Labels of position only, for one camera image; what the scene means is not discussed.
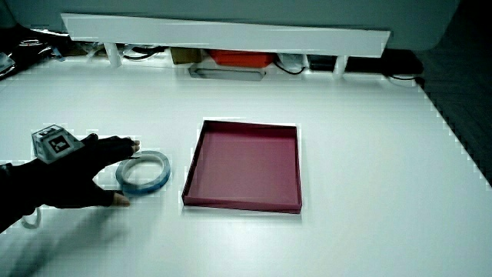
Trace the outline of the person's left hand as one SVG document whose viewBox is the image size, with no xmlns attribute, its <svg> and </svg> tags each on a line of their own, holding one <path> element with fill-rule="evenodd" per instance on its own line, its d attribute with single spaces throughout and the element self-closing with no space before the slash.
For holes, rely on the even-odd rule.
<svg viewBox="0 0 492 277">
<path fill-rule="evenodd" d="M 141 143 L 132 138 L 99 138 L 94 132 L 78 139 L 59 125 L 32 134 L 42 203 L 60 209 L 90 206 L 128 207 L 130 200 L 118 190 L 104 190 L 94 177 L 106 167 L 131 159 Z"/>
</svg>

